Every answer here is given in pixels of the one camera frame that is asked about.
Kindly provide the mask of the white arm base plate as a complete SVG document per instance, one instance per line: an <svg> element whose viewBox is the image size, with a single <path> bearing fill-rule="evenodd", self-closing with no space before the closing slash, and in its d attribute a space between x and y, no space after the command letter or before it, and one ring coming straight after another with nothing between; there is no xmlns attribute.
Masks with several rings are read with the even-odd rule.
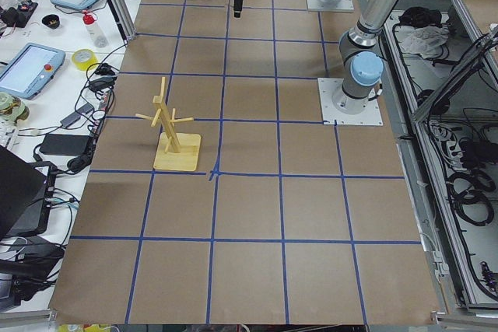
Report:
<svg viewBox="0 0 498 332"><path fill-rule="evenodd" d="M313 12L353 12L352 0L307 0L307 10Z"/></svg>
<svg viewBox="0 0 498 332"><path fill-rule="evenodd" d="M382 126L383 121L375 89L363 99L352 99L342 90L343 79L317 80L322 121L326 125Z"/></svg>

